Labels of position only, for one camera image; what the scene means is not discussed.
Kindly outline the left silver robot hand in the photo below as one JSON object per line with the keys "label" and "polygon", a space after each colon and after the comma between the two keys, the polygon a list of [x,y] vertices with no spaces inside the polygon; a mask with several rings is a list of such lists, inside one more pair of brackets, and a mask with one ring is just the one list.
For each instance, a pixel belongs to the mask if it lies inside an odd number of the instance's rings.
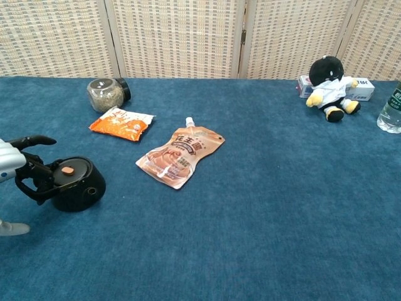
{"label": "left silver robot hand", "polygon": [[[28,162],[21,152],[25,147],[53,145],[56,140],[45,135],[33,135],[5,141],[0,139],[0,182],[17,176],[17,170]],[[17,236],[29,233],[30,227],[24,223],[11,223],[0,219],[0,236]]]}

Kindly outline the black electric kettle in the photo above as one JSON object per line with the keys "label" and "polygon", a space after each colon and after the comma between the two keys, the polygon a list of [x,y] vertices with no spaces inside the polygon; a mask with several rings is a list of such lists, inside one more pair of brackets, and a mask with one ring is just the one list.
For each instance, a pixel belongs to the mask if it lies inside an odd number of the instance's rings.
{"label": "black electric kettle", "polygon": [[86,157],[75,156],[43,164],[38,156],[28,156],[25,166],[16,170],[17,187],[38,205],[50,200],[64,212],[84,211],[98,202],[106,182]]}

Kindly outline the glass jar with black lid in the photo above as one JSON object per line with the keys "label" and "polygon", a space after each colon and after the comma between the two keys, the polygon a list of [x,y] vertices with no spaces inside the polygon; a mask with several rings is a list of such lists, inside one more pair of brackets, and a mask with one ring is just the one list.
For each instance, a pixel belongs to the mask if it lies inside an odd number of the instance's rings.
{"label": "glass jar with black lid", "polygon": [[121,107],[131,99],[131,91],[124,78],[96,78],[86,88],[92,108],[105,113],[113,107]]}

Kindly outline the orange snack packet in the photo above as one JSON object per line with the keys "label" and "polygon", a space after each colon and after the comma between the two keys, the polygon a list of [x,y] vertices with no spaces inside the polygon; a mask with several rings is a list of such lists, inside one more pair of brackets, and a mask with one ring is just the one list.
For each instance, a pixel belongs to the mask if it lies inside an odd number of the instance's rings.
{"label": "orange snack packet", "polygon": [[155,116],[113,107],[96,119],[89,129],[131,141],[139,141]]}

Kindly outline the brown spout pouch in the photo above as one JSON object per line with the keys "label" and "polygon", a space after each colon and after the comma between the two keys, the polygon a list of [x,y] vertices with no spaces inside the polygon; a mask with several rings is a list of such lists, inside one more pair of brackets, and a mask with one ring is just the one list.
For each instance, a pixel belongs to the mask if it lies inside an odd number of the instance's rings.
{"label": "brown spout pouch", "polygon": [[150,150],[135,164],[157,181],[180,189],[193,175],[197,163],[224,142],[223,136],[196,126],[193,118],[187,117],[185,127],[178,128],[166,144]]}

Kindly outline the woven folding screen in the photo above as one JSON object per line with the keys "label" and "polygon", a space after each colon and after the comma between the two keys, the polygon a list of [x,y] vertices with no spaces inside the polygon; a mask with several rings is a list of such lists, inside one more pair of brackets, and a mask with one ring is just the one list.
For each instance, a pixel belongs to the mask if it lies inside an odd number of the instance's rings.
{"label": "woven folding screen", "polygon": [[401,0],[0,0],[0,77],[401,80]]}

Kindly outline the black-headed plush doll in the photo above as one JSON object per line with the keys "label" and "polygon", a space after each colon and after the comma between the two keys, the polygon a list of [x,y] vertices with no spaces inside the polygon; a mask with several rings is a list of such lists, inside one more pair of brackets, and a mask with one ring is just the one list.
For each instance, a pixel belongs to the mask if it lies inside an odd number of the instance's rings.
{"label": "black-headed plush doll", "polygon": [[309,71],[312,93],[306,100],[307,107],[317,107],[325,113],[328,122],[339,122],[344,114],[355,114],[361,109],[356,100],[346,98],[346,89],[358,85],[356,79],[344,75],[342,62],[335,56],[316,60]]}

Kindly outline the white carton box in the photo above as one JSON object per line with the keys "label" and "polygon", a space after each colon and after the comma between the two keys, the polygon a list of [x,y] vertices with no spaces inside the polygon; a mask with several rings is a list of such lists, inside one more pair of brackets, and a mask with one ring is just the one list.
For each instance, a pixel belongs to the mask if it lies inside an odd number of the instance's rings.
{"label": "white carton box", "polygon": [[[355,88],[346,88],[346,98],[358,101],[369,101],[375,87],[367,78],[356,78],[358,85]],[[308,98],[313,92],[313,87],[311,85],[308,75],[301,75],[298,78],[296,89],[301,98]]]}

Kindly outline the clear water bottle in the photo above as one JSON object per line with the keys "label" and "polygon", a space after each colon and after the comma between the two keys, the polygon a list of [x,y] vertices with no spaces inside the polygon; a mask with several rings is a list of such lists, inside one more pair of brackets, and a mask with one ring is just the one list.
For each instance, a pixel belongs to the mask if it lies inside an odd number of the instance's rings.
{"label": "clear water bottle", "polygon": [[380,112],[377,126],[388,133],[401,134],[401,81]]}

